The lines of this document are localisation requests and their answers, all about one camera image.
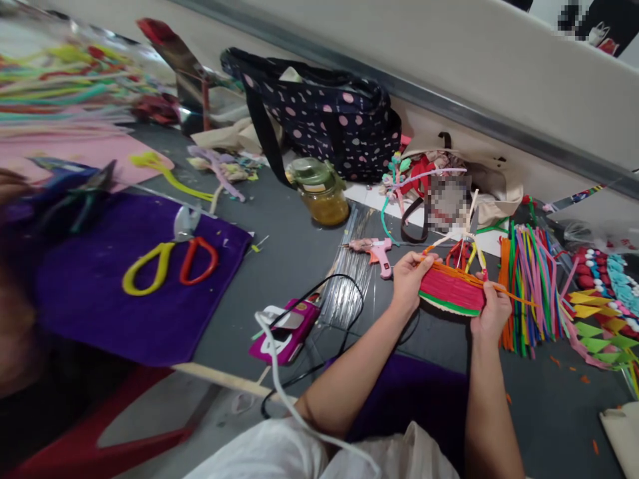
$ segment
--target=navy bag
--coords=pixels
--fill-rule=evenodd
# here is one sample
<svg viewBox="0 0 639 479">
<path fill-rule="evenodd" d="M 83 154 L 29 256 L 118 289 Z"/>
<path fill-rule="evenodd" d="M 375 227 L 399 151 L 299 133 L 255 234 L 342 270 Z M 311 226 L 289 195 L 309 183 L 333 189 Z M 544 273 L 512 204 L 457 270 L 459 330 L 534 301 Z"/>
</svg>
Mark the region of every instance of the navy bag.
<svg viewBox="0 0 639 479">
<path fill-rule="evenodd" d="M 244 84 L 258 139 L 281 183 L 291 186 L 265 108 L 282 125 L 295 153 L 329 160 L 342 178 L 377 183 L 388 172 L 399 150 L 401 120 L 376 82 L 236 48 L 223 52 L 220 60 L 224 71 Z M 302 83 L 280 80 L 288 67 Z"/>
</svg>

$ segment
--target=glass jar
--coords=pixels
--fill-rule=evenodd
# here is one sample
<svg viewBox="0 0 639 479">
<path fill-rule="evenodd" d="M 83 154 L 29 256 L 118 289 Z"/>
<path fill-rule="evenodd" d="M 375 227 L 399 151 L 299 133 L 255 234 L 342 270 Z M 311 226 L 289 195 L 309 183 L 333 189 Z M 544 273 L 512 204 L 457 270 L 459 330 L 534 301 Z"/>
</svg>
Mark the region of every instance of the glass jar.
<svg viewBox="0 0 639 479">
<path fill-rule="evenodd" d="M 336 226 L 348 218 L 345 183 L 333 165 L 315 158 L 298 158 L 291 163 L 290 174 L 302 202 L 317 223 Z"/>
</svg>

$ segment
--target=black cable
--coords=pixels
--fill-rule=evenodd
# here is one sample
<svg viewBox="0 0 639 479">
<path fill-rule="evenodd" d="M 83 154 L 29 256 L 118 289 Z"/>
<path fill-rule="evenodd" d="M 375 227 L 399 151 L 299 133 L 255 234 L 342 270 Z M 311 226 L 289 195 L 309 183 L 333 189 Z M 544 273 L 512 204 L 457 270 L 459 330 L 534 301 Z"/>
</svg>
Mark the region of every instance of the black cable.
<svg viewBox="0 0 639 479">
<path fill-rule="evenodd" d="M 299 300 L 297 300 L 297 302 L 295 304 L 293 304 L 290 308 L 288 308 L 286 311 L 284 311 L 281 315 L 276 317 L 275 320 L 271 323 L 270 327 L 273 328 L 273 326 L 275 326 L 277 323 L 279 323 L 284 316 L 286 316 L 288 313 L 293 311 L 302 301 L 304 301 L 304 299 L 308 298 L 311 294 L 315 293 L 315 291 L 320 286 L 322 286 L 325 282 L 327 282 L 329 279 L 332 279 L 332 278 L 335 278 L 335 277 L 343 277 L 343 278 L 346 278 L 346 279 L 350 280 L 355 285 L 355 288 L 357 289 L 357 292 L 359 293 L 359 299 L 360 299 L 359 311 L 357 312 L 357 314 L 353 318 L 353 321 L 351 321 L 348 324 L 348 326 L 346 327 L 346 329 L 344 330 L 344 339 L 341 342 L 341 346 L 339 347 L 339 352 L 337 353 L 337 356 L 335 358 L 338 358 L 342 354 L 344 354 L 345 353 L 346 341 L 348 340 L 348 334 L 351 331 L 351 328 L 355 325 L 355 323 L 359 319 L 359 316 L 361 315 L 361 312 L 364 310 L 364 294 L 361 292 L 361 289 L 357 285 L 357 282 L 352 277 L 350 277 L 349 275 L 342 274 L 342 273 L 335 273 L 335 274 L 332 274 L 330 276 L 325 277 L 321 282 L 319 282 L 318 284 L 313 286 L 311 288 L 311 290 L 308 291 L 304 296 L 302 296 Z M 286 389 L 286 388 L 291 387 L 292 385 L 300 382 L 302 379 L 304 379 L 308 375 L 311 375 L 314 372 L 316 372 L 316 371 L 320 370 L 321 368 L 323 368 L 324 366 L 326 366 L 326 362 L 327 361 L 324 361 L 322 364 L 319 364 L 317 366 L 312 367 L 308 371 L 302 373 L 300 376 L 297 376 L 296 378 L 293 378 L 293 379 L 290 379 L 290 380 L 286 381 L 284 384 L 282 384 L 282 388 Z M 266 395 L 266 397 L 262 401 L 262 405 L 260 406 L 260 412 L 262 413 L 262 417 L 264 417 L 264 419 L 271 419 L 271 416 L 268 414 L 268 412 L 266 412 L 266 403 L 267 403 L 267 401 L 269 399 L 271 399 L 271 396 L 273 396 L 275 393 L 276 393 L 276 390 L 272 389 L 271 392 L 268 393 Z"/>
</svg>

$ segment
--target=purple fabric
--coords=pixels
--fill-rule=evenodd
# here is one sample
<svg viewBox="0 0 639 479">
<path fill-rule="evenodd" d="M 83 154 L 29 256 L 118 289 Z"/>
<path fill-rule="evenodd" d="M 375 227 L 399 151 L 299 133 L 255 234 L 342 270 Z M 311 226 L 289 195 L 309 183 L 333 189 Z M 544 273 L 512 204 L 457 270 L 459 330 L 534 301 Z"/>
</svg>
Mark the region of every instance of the purple fabric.
<svg viewBox="0 0 639 479">
<path fill-rule="evenodd" d="M 407 356 L 392 355 L 353 423 L 347 441 L 403 434 L 415 421 L 464 474 L 465 375 Z"/>
<path fill-rule="evenodd" d="M 202 216 L 195 233 L 220 256 L 213 274 L 193 286 L 181 284 L 188 242 L 179 243 L 160 289 L 142 297 L 127 295 L 122 290 L 125 271 L 160 242 L 173 239 L 179 207 L 154 196 L 118 193 L 91 231 L 47 251 L 35 284 L 43 328 L 147 366 L 189 361 L 251 237 L 236 226 Z M 199 276 L 209 262 L 210 255 L 198 248 L 189 278 Z M 153 282 L 157 263 L 154 259 L 138 272 L 138 288 Z"/>
</svg>

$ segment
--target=yellow liquid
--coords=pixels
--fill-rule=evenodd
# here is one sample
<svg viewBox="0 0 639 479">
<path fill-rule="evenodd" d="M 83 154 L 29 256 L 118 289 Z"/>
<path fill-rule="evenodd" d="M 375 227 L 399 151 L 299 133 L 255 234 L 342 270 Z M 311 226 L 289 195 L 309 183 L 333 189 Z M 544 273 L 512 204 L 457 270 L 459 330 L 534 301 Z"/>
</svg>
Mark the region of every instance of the yellow liquid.
<svg viewBox="0 0 639 479">
<path fill-rule="evenodd" d="M 302 201 L 315 221 L 336 226 L 348 218 L 348 203 L 342 191 L 322 195 L 302 194 Z"/>
</svg>

